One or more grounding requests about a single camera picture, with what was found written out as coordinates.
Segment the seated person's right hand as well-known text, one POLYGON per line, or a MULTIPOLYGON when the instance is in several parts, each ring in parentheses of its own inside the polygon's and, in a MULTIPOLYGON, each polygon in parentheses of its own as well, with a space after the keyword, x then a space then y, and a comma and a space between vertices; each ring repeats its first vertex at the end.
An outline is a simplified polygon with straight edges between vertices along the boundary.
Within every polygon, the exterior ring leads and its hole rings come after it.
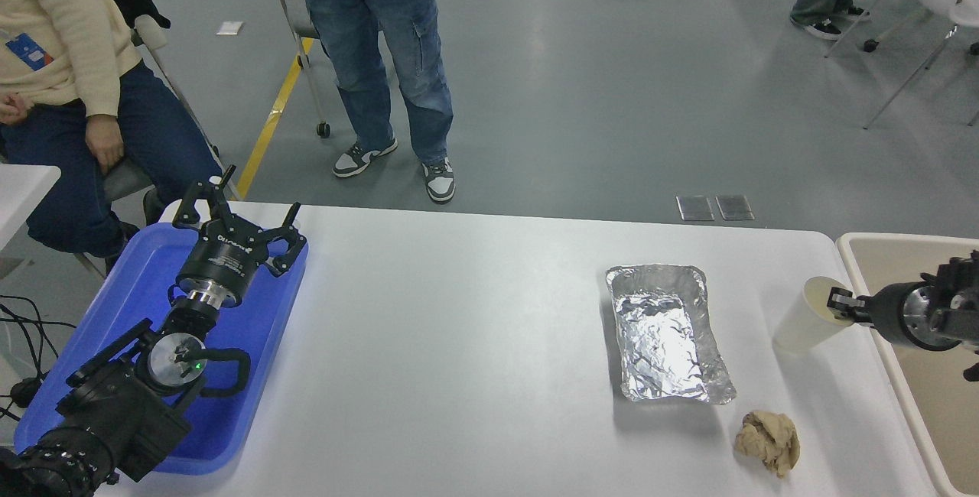
POLYGON ((27 121, 32 110, 34 110, 34 103, 21 94, 3 94, 1 97, 1 124, 20 125, 27 121))

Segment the seated person's left hand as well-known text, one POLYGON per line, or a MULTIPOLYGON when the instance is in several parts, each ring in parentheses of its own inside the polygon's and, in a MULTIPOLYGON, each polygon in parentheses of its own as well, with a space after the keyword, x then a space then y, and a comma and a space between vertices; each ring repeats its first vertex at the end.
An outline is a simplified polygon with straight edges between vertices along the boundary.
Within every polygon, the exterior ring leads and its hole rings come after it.
POLYGON ((118 118, 107 114, 97 114, 86 118, 85 145, 95 158, 102 175, 122 162, 125 156, 125 142, 122 139, 118 118))

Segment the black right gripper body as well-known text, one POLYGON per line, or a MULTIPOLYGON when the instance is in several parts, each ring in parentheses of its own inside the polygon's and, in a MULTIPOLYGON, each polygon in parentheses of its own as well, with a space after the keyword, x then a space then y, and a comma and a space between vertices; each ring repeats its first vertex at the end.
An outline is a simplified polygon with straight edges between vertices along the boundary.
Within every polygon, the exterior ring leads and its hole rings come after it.
POLYGON ((915 290, 915 282, 896 282, 882 288, 868 303, 867 312, 872 326, 892 345, 916 347, 903 322, 903 305, 915 290))

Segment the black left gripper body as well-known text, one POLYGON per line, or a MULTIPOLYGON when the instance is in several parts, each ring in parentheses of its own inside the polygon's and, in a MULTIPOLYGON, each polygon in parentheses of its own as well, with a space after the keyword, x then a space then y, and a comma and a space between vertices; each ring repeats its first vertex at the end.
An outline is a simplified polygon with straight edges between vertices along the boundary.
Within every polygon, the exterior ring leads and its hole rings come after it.
POLYGON ((235 231, 225 236, 217 226, 203 226, 176 284, 188 295, 210 295, 210 305, 219 298, 221 307, 238 307, 268 257, 267 243, 256 235, 235 231))

